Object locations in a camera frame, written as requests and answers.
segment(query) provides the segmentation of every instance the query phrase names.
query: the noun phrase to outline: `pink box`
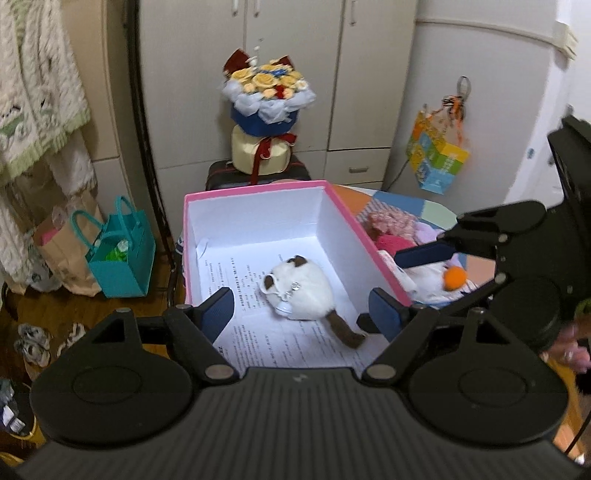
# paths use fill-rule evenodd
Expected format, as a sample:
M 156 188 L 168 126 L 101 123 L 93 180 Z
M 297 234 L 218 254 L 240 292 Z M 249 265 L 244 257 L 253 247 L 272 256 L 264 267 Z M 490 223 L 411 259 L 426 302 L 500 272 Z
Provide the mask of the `pink box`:
M 359 314 L 368 311 L 373 288 L 383 288 L 402 304 L 410 304 L 374 243 L 326 181 L 241 187 L 185 197 L 187 303 L 198 305 L 221 287 L 232 289 L 234 317 L 214 345 L 235 367 L 244 372 L 248 366 L 271 363 L 293 368 L 350 366 L 361 371 L 387 346 L 382 335 L 370 335 L 358 350 L 347 349 L 321 322 L 276 317 L 260 292 L 264 275 L 295 255 L 323 269 L 335 294 L 337 312 L 353 328 Z M 297 345 L 297 353 L 287 346 L 288 340 Z M 270 343 L 273 350 L 273 343 L 282 342 L 286 346 L 277 347 L 278 355 L 266 355 L 260 347 Z M 339 354 L 329 358 L 328 351 Z

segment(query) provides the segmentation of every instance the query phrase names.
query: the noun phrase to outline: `paper document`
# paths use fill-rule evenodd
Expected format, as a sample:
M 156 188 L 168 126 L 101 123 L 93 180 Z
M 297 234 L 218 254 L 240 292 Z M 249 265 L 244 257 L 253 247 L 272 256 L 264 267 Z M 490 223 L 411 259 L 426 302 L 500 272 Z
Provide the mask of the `paper document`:
M 198 260 L 203 298 L 221 287 L 231 288 L 235 298 L 234 317 L 214 346 L 241 375 L 247 367 L 352 367 L 361 374 L 388 346 L 382 335 L 370 335 L 359 349 L 350 349 L 332 334 L 326 320 L 288 320 L 276 315 L 260 291 L 264 276 L 295 255 L 322 268 L 338 314 L 359 330 L 355 322 L 360 312 L 351 304 L 318 240 L 309 237 L 208 249 Z

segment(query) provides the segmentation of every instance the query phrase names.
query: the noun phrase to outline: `white plush cat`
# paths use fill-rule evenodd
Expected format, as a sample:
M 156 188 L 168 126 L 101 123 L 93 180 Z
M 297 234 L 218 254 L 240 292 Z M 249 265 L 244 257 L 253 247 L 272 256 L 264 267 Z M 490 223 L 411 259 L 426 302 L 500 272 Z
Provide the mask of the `white plush cat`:
M 297 255 L 266 275 L 261 291 L 278 315 L 290 320 L 328 320 L 346 346 L 359 347 L 365 336 L 355 333 L 336 313 L 332 288 L 321 268 Z

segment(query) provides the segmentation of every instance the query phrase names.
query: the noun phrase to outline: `colorful paper bag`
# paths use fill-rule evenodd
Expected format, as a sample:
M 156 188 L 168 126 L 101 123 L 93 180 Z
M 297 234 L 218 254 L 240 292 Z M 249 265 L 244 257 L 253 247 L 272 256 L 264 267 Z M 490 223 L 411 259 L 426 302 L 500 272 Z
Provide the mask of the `colorful paper bag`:
M 463 137 L 462 120 L 441 109 L 420 111 L 407 145 L 407 157 L 419 186 L 443 194 L 470 156 Z

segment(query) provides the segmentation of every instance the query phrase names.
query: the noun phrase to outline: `hook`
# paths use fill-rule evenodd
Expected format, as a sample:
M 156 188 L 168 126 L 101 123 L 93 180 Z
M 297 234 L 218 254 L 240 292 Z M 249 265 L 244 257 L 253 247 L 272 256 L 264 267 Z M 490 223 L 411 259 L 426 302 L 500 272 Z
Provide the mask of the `hook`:
M 468 100 L 470 93 L 472 91 L 472 82 L 468 77 L 462 75 L 460 79 L 457 81 L 457 95 L 462 99 L 462 101 Z

